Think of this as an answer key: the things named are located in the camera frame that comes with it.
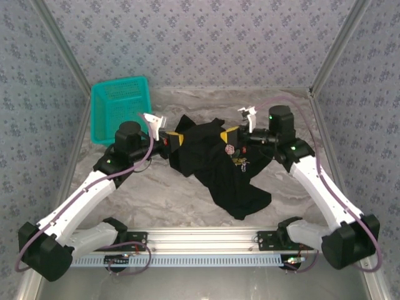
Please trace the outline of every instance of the gray marble surface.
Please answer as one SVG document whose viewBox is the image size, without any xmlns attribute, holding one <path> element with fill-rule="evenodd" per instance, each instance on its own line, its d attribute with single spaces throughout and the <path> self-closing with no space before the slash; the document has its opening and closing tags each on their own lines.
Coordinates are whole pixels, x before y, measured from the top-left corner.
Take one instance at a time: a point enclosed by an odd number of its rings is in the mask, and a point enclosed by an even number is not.
<svg viewBox="0 0 400 300">
<path fill-rule="evenodd" d="M 167 129 L 173 130 L 183 114 L 196 123 L 206 123 L 218 117 L 226 120 L 226 127 L 241 122 L 237 110 L 243 106 L 261 104 L 275 96 L 289 96 L 302 107 L 312 124 L 313 133 L 321 151 L 321 161 L 330 175 L 328 160 L 322 148 L 321 138 L 307 95 L 302 91 L 280 90 L 171 90 L 151 91 L 155 114 L 167 116 Z M 282 102 L 272 102 L 257 114 L 257 126 L 268 127 L 268 108 Z M 311 137 L 297 109 L 295 116 L 297 136 L 310 145 Z M 103 155 L 104 146 L 90 141 L 87 128 L 81 152 L 72 180 L 70 193 L 75 190 L 92 170 L 92 166 Z M 112 216 L 129 228 L 144 227 L 189 227 L 189 226 L 275 226 L 291 216 L 324 224 L 318 207 L 304 188 L 292 178 L 281 165 L 273 161 L 251 183 L 272 194 L 271 204 L 238 221 L 214 204 L 206 187 L 194 177 L 185 178 L 169 167 L 168 161 L 155 157 L 150 167 L 139 174 L 131 175 L 112 195 L 103 200 L 82 222 L 81 228 L 95 226 Z"/>
</svg>

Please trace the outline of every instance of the black cloth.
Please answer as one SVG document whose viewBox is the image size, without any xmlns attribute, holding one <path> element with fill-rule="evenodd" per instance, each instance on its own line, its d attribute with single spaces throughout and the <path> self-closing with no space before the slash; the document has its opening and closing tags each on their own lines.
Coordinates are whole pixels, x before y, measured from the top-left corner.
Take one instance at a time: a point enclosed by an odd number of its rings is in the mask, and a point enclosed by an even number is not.
<svg viewBox="0 0 400 300">
<path fill-rule="evenodd" d="M 194 174 L 218 206 L 243 220 L 271 203 L 271 194 L 250 185 L 250 179 L 271 162 L 273 149 L 261 152 L 258 147 L 246 147 L 246 153 L 237 157 L 240 161 L 245 159 L 245 167 L 235 165 L 220 137 L 225 131 L 223 124 L 223 120 L 214 119 L 196 125 L 184 115 L 175 130 L 184 134 L 184 141 L 170 155 L 169 163 L 186 177 Z"/>
</svg>

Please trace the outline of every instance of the patterned wallpaper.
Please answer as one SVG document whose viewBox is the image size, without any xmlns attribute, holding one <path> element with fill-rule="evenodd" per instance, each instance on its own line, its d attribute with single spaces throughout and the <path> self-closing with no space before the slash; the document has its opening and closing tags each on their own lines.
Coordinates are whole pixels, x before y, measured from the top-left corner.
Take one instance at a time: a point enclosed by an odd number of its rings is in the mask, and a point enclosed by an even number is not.
<svg viewBox="0 0 400 300">
<path fill-rule="evenodd" d="M 13 299 L 18 228 L 53 205 L 86 101 L 30 2 L 0 11 L 0 299 Z"/>
<path fill-rule="evenodd" d="M 89 82 L 310 86 L 354 0 L 49 0 Z"/>
<path fill-rule="evenodd" d="M 400 299 L 400 2 L 373 1 L 318 96 L 351 199 L 381 222 Z"/>
</svg>

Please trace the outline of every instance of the teal basket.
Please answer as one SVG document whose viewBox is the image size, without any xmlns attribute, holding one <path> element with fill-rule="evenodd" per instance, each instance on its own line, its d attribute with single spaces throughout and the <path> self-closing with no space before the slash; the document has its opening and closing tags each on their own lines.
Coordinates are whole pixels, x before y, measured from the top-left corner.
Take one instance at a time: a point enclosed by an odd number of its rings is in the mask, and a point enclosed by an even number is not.
<svg viewBox="0 0 400 300">
<path fill-rule="evenodd" d="M 145 77 L 129 77 L 100 82 L 92 87 L 91 139 L 94 144 L 109 146 L 115 132 L 125 121 L 136 121 L 148 129 L 138 113 L 151 114 L 148 81 Z"/>
</svg>

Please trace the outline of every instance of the green basket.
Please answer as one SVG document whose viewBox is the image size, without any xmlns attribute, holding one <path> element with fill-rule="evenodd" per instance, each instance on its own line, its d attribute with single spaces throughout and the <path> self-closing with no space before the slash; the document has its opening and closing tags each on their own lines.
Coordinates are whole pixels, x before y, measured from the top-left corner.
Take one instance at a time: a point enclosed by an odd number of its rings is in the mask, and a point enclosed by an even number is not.
<svg viewBox="0 0 400 300">
<path fill-rule="evenodd" d="M 115 132 L 125 121 L 136 121 L 142 131 L 148 129 L 138 113 L 151 114 L 148 81 L 145 77 L 129 77 L 100 82 L 92 87 L 91 140 L 109 146 Z"/>
</svg>

